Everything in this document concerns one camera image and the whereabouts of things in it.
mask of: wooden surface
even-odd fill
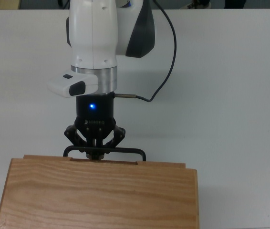
[[[194,169],[25,158],[11,160],[0,229],[198,228]]]
[[[0,10],[18,10],[21,0],[0,0]]]

